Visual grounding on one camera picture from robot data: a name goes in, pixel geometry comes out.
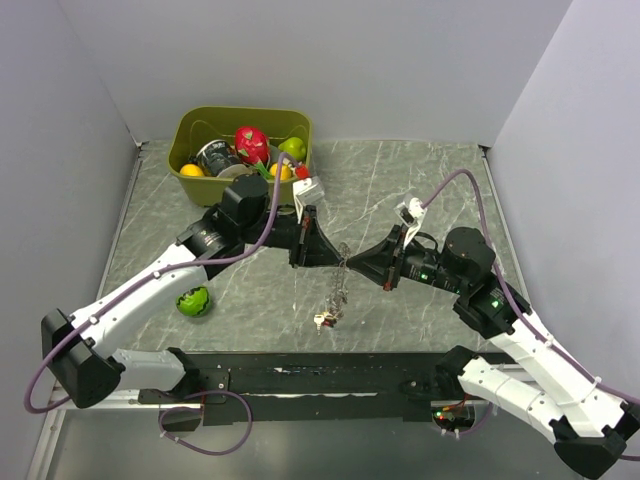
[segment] green apple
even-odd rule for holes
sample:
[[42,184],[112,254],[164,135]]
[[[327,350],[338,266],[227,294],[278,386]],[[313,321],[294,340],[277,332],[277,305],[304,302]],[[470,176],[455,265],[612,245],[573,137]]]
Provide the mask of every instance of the green apple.
[[278,145],[278,148],[283,152],[287,152],[298,162],[302,162],[307,156],[307,147],[305,147],[302,139],[298,137],[287,138],[284,142]]

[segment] olive green plastic bin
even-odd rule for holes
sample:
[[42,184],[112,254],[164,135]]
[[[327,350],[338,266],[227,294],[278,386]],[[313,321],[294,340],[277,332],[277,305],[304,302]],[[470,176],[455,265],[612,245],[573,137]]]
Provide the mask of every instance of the olive green plastic bin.
[[[169,152],[169,171],[178,178],[189,199],[210,207],[222,199],[222,192],[233,179],[214,177],[188,177],[180,169],[190,156],[212,140],[225,139],[234,144],[236,130],[250,126],[262,130],[272,145],[278,146],[289,137],[301,138],[307,146],[304,161],[311,167],[311,120],[306,115],[292,110],[244,107],[200,107],[188,112],[180,121],[173,145]],[[280,183],[279,204],[293,204],[292,178]],[[269,194],[273,194],[273,180],[269,180]]]

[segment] tabletop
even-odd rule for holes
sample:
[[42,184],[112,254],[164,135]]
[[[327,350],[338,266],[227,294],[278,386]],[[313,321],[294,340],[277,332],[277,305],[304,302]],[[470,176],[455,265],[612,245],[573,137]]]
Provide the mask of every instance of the tabletop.
[[[204,213],[167,169],[170,142],[143,145],[137,178],[105,282],[104,293],[155,260]],[[505,225],[477,145],[405,141],[338,141],[313,146],[312,170],[325,188],[319,223],[329,240],[353,254],[383,240],[398,218],[397,198],[426,198],[447,174],[469,169],[480,184],[494,248],[505,277],[522,288]],[[423,230],[440,243],[456,226],[479,228],[473,190],[458,177],[432,203]],[[181,315],[167,301],[123,348],[185,351],[444,352],[455,345],[492,350],[452,311],[453,294],[404,279],[397,289],[347,272],[348,304],[334,329],[317,334],[313,316],[325,308],[333,268],[293,269],[288,253],[261,248],[207,286],[214,308],[205,317]]]

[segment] white bracket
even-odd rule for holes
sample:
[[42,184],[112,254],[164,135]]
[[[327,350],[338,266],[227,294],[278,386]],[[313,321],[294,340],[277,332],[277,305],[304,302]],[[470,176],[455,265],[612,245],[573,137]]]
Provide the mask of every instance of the white bracket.
[[315,205],[324,198],[324,187],[318,177],[305,178],[293,184],[293,203],[298,214],[298,222],[302,219],[302,210],[306,205]]
[[394,211],[409,229],[404,237],[404,248],[411,243],[411,240],[416,236],[416,233],[422,228],[424,222],[424,216],[427,213],[426,208],[422,208],[422,201],[418,197],[412,196],[407,193],[404,197],[401,197],[394,207]]

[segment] toy fruit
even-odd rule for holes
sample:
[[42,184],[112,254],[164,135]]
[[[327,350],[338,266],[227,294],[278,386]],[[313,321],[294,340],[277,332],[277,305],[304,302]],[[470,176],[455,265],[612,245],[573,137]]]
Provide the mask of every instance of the toy fruit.
[[287,152],[299,162],[302,162],[307,156],[307,147],[304,146],[302,139],[298,137],[287,138],[278,145],[278,148],[283,152]]
[[202,169],[199,166],[193,165],[191,163],[187,163],[186,165],[184,165],[180,169],[180,173],[189,177],[204,177],[204,172],[202,171]]
[[[278,171],[278,164],[274,163],[273,165],[271,165],[271,168],[269,169],[269,173],[273,175],[273,177],[275,178],[277,171]],[[291,169],[286,165],[283,165],[282,170],[280,171],[280,180],[289,180],[292,176],[293,176],[293,173],[291,173]]]
[[211,310],[212,305],[211,295],[204,285],[192,288],[176,298],[178,311],[187,317],[201,317]]
[[269,139],[255,127],[240,127],[236,130],[236,154],[245,163],[255,165],[269,161]]

